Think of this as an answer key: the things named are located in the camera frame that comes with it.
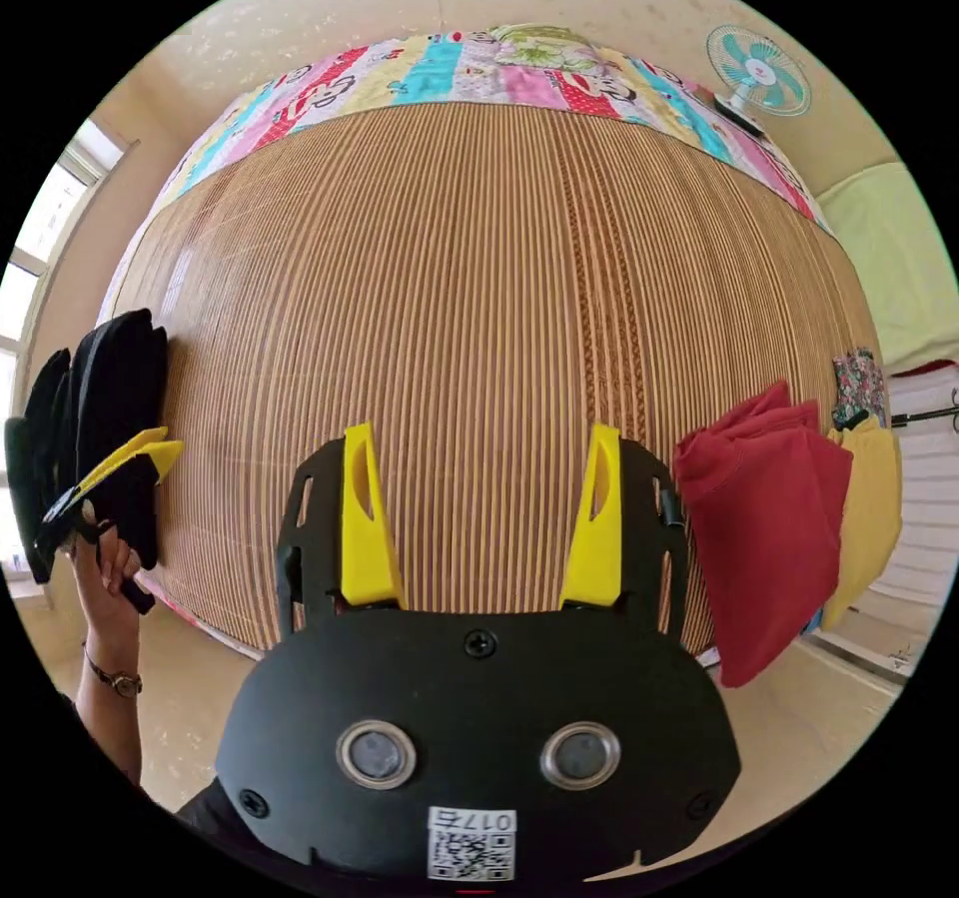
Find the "person's left hand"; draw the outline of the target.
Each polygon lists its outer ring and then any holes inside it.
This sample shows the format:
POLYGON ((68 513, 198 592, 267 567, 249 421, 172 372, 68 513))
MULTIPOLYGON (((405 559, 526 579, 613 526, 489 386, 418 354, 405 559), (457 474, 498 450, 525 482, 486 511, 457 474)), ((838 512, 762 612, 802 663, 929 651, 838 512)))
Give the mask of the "person's left hand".
POLYGON ((75 534, 68 557, 86 619, 87 654, 108 672, 137 672, 141 615, 122 585, 142 570, 139 553, 112 525, 95 543, 75 534))

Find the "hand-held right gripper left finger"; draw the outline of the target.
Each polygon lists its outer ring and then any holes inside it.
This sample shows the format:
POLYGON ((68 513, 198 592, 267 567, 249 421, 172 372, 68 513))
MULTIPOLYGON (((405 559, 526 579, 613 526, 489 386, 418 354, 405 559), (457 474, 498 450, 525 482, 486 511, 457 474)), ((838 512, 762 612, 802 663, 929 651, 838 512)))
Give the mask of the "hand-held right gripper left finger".
POLYGON ((406 605, 370 423, 345 432, 340 572, 340 594, 349 606, 406 605))

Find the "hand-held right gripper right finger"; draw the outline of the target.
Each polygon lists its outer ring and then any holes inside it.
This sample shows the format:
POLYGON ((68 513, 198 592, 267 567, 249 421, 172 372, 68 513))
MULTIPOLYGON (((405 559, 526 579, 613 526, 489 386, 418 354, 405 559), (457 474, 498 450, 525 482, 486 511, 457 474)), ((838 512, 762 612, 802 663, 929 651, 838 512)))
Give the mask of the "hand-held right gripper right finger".
POLYGON ((619 431, 591 429, 559 607, 611 608, 621 595, 622 484, 619 431))

